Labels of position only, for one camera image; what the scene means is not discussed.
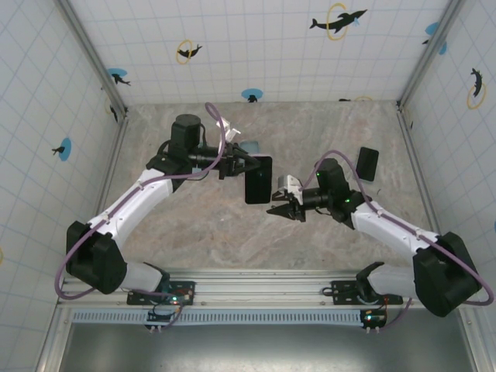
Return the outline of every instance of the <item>black bracket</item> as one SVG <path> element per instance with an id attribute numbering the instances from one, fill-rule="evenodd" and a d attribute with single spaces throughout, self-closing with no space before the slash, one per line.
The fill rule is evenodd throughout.
<path id="1" fill-rule="evenodd" d="M 357 281 L 331 281 L 330 297 L 334 305 L 385 305 L 386 298 L 388 305 L 402 305 L 403 297 L 395 294 L 375 294 L 375 296 L 368 298 L 366 301 L 360 296 L 357 287 Z"/>
<path id="2" fill-rule="evenodd" d="M 363 323 L 363 329 L 376 329 L 382 328 L 388 321 L 388 314 L 385 310 L 372 309 L 360 310 L 360 321 Z"/>
<path id="3" fill-rule="evenodd" d="M 169 281 L 168 289 L 164 293 L 171 293 L 174 297 L 160 299 L 157 296 L 149 296 L 130 291 L 127 294 L 127 305 L 179 305 L 182 302 L 183 306 L 193 305 L 195 299 L 195 282 L 194 281 Z"/>

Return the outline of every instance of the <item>smartphone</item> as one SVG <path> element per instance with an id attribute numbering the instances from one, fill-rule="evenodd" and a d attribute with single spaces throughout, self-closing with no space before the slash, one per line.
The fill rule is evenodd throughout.
<path id="1" fill-rule="evenodd" d="M 360 177 L 361 180 L 370 182 L 374 180 L 378 159 L 379 151 L 372 150 L 366 147 L 360 148 L 358 163 L 356 163 L 356 172 L 358 173 L 358 177 Z"/>
<path id="2" fill-rule="evenodd" d="M 260 166 L 245 173 L 245 203 L 267 204 L 272 195 L 272 157 L 254 158 L 260 161 Z"/>

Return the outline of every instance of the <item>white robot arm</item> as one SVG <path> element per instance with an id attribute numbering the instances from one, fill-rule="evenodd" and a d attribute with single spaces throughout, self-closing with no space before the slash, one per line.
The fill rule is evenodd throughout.
<path id="1" fill-rule="evenodd" d="M 231 129 L 226 120 L 222 121 L 227 144 L 221 156 L 221 147 L 200 145 L 203 125 L 199 117 L 179 115 L 172 125 L 170 140 L 160 146 L 134 185 L 100 215 L 85 224 L 74 222 L 68 228 L 67 252 L 76 244 L 79 247 L 67 260 L 67 272 L 104 294 L 118 288 L 167 292 L 168 273 L 148 263 L 125 262 L 120 250 L 141 220 L 185 181 L 177 177 L 170 179 L 167 175 L 191 174 L 194 167 L 212 167 L 219 157 L 220 161 L 212 168 L 219 171 L 219 179 L 260 166 L 260 161 L 230 143 L 239 132 Z M 91 236 L 82 241 L 92 230 Z"/>
<path id="2" fill-rule="evenodd" d="M 356 276 L 356 292 L 363 303 L 374 303 L 381 295 L 418 298 L 433 314 L 446 316 L 481 289 L 476 278 L 458 263 L 427 243 L 449 251 L 476 273 L 463 240 L 448 232 L 441 236 L 420 229 L 386 212 L 378 203 L 350 190 L 343 169 L 335 159 L 324 159 L 316 171 L 318 188 L 303 189 L 291 175 L 281 176 L 273 201 L 287 201 L 267 213 L 305 222 L 305 211 L 325 208 L 337 222 L 387 244 L 412 265 L 392 267 L 372 263 Z"/>

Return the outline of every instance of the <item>metal frame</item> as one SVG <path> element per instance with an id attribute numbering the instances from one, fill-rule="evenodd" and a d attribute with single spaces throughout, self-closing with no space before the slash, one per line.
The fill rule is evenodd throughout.
<path id="1" fill-rule="evenodd" d="M 360 326 L 361 323 L 357 322 L 358 311 L 370 308 L 369 305 L 335 306 L 332 298 L 324 297 L 320 293 L 330 281 L 353 279 L 356 273 L 350 271 L 170 269 L 167 272 L 170 273 L 172 280 L 196 282 L 195 304 L 184 310 L 186 322 L 178 321 L 177 326 L 198 324 Z M 74 278 L 66 279 L 64 284 L 64 290 L 69 293 L 79 292 L 87 287 Z M 36 371 L 58 370 L 73 323 L 145 325 L 143 315 L 152 306 L 128 306 L 126 298 L 126 292 L 117 291 L 107 295 L 92 293 L 73 301 L 60 300 Z M 402 308 L 402 306 L 404 305 L 391 305 L 390 308 Z M 422 308 L 422 305 L 415 301 L 412 307 Z M 174 307 L 164 306 L 160 307 L 160 310 L 169 312 L 172 308 Z M 238 315 L 240 318 L 235 320 L 226 315 Z M 264 320 L 260 315 L 272 318 Z"/>
<path id="2" fill-rule="evenodd" d="M 405 139 L 405 145 L 407 147 L 408 156 L 410 157 L 410 162 L 413 167 L 415 174 L 415 179 L 417 181 L 418 189 L 422 197 L 422 203 L 424 204 L 425 213 L 429 219 L 429 224 L 433 231 L 441 231 L 439 228 L 439 221 L 436 218 L 436 213 L 432 204 L 432 199 L 429 196 L 429 190 L 425 184 L 425 179 L 420 168 L 419 159 L 415 148 L 413 147 L 412 136 L 410 135 L 410 130 L 408 129 L 408 124 L 406 122 L 405 116 L 402 112 L 398 111 L 398 122 Z M 477 311 L 473 306 L 461 305 L 458 307 L 458 313 L 460 315 L 460 328 L 463 329 L 465 333 L 465 341 L 467 344 L 467 350 L 469 350 L 473 357 L 473 368 L 474 370 L 485 372 L 486 370 L 494 370 L 496 367 L 492 360 L 496 361 L 496 350 L 488 348 L 490 345 L 488 340 L 484 340 L 484 334 L 482 332 L 482 323 L 478 317 Z"/>
<path id="3" fill-rule="evenodd" d="M 119 156 L 122 141 L 126 132 L 127 120 L 126 108 L 109 77 L 105 65 L 100 60 L 95 48 L 91 45 L 88 35 L 84 31 L 80 20 L 69 0 L 54 0 L 57 8 L 69 25 L 76 40 L 78 41 L 84 55 L 92 65 L 107 92 L 112 106 L 119 115 L 120 128 L 116 135 L 113 152 L 108 162 L 108 171 L 102 185 L 101 196 L 98 200 L 97 211 L 100 212 L 105 205 L 109 192 L 109 185 L 115 170 L 115 163 Z M 432 63 L 437 51 L 446 38 L 446 34 L 460 12 L 465 0 L 453 0 L 446 10 L 446 14 L 440 21 L 439 27 L 432 36 L 427 50 L 419 61 L 414 74 L 408 82 L 407 88 L 401 97 L 400 108 L 412 97 L 420 80 L 425 75 Z M 424 204 L 429 224 L 433 229 L 439 231 L 439 223 L 432 208 L 422 171 L 419 166 L 412 139 L 406 125 L 405 117 L 398 113 L 398 122 L 405 138 L 408 155 L 415 173 L 422 202 Z M 321 288 L 332 280 L 349 280 L 354 278 L 355 272 L 332 272 L 326 270 L 168 270 L 175 280 L 190 280 L 197 283 L 195 305 L 188 306 L 184 310 L 190 320 L 198 320 L 201 314 L 210 316 L 222 316 L 222 314 L 253 314 L 253 311 L 262 314 L 327 314 L 333 316 L 339 314 L 353 317 L 356 311 L 368 308 L 364 305 L 335 306 L 331 298 L 320 294 Z M 79 292 L 87 286 L 80 281 L 68 278 L 64 284 L 64 290 L 68 292 Z M 86 316 L 90 322 L 109 322 L 114 316 L 119 318 L 117 322 L 143 323 L 143 314 L 147 313 L 150 306 L 128 306 L 126 305 L 125 292 L 114 292 L 109 295 L 92 293 L 85 298 L 76 301 L 60 301 L 57 306 L 45 345 L 37 367 L 38 372 L 55 371 L 60 369 L 67 341 L 71 334 L 71 325 L 81 322 Z M 414 301 L 413 308 L 421 308 L 418 301 Z M 491 351 L 487 349 L 480 331 L 480 323 L 477 321 L 477 313 L 468 307 L 460 307 L 460 321 L 465 330 L 467 349 L 470 349 L 474 357 L 474 369 L 491 370 Z M 184 322 L 190 325 L 195 322 Z"/>
<path id="4" fill-rule="evenodd" d="M 93 215 L 99 215 L 105 209 L 105 202 L 107 201 L 107 196 L 109 195 L 110 184 L 112 183 L 112 177 L 114 177 L 115 165 L 119 159 L 119 154 L 121 152 L 122 142 L 124 141 L 124 135 L 126 134 L 126 129 L 128 126 L 129 118 L 125 117 L 122 124 L 119 126 L 119 130 L 115 135 L 112 142 L 112 153 L 108 159 L 107 166 L 105 167 L 105 179 L 100 186 L 98 192 L 99 198 L 95 206 Z"/>
<path id="5" fill-rule="evenodd" d="M 84 30 L 84 27 L 74 11 L 74 8 L 70 2 L 70 0 L 53 0 L 55 6 L 59 10 L 62 18 L 66 22 L 69 30 L 74 35 L 79 47 L 83 51 L 84 55 L 88 59 L 89 64 L 93 67 L 93 71 L 98 76 L 98 79 L 103 85 L 105 92 L 108 95 L 108 99 L 112 103 L 112 107 L 117 112 L 119 116 L 119 121 L 122 122 L 126 117 L 126 107 L 124 105 L 124 101 L 122 100 L 117 88 L 115 87 L 114 82 L 109 76 L 105 65 L 103 64 L 100 56 L 98 55 L 96 49 L 91 44 L 90 38 L 88 34 Z"/>
<path id="6" fill-rule="evenodd" d="M 460 13 L 467 0 L 451 0 L 446 8 L 446 11 L 439 21 L 439 25 L 434 32 L 434 35 L 429 40 L 427 44 L 427 49 L 420 58 L 415 67 L 413 74 L 408 79 L 403 94 L 399 100 L 401 106 L 406 106 L 408 102 L 412 99 L 420 81 L 424 78 L 427 70 L 429 69 L 431 63 L 434 61 L 436 54 L 441 49 L 443 43 L 446 41 L 446 36 L 454 24 L 456 17 Z"/>

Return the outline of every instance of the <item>white tiled wall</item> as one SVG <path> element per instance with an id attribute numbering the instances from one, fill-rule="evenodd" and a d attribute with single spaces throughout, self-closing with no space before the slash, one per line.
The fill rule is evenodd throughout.
<path id="1" fill-rule="evenodd" d="M 338 41 L 309 29 L 314 18 L 326 22 L 330 0 L 72 3 L 105 65 L 127 71 L 131 86 L 118 89 L 132 105 L 243 102 L 247 88 L 266 102 L 398 99 L 448 0 L 342 1 L 346 12 L 367 12 Z M 329 21 L 343 12 L 337 5 Z M 186 39 L 202 48 L 181 65 Z"/>
<path id="2" fill-rule="evenodd" d="M 117 125 L 52 0 L 0 1 L 0 370 L 33 370 L 65 233 L 94 212 Z M 72 141 L 68 160 L 51 149 Z"/>
<path id="3" fill-rule="evenodd" d="M 463 237 L 496 290 L 496 2 L 468 1 L 447 43 L 407 115 L 443 233 Z M 485 84 L 477 98 L 469 97 L 470 106 L 480 103 L 476 109 L 467 106 L 472 68 Z M 484 311 L 490 325 L 485 330 L 496 336 L 496 306 Z"/>

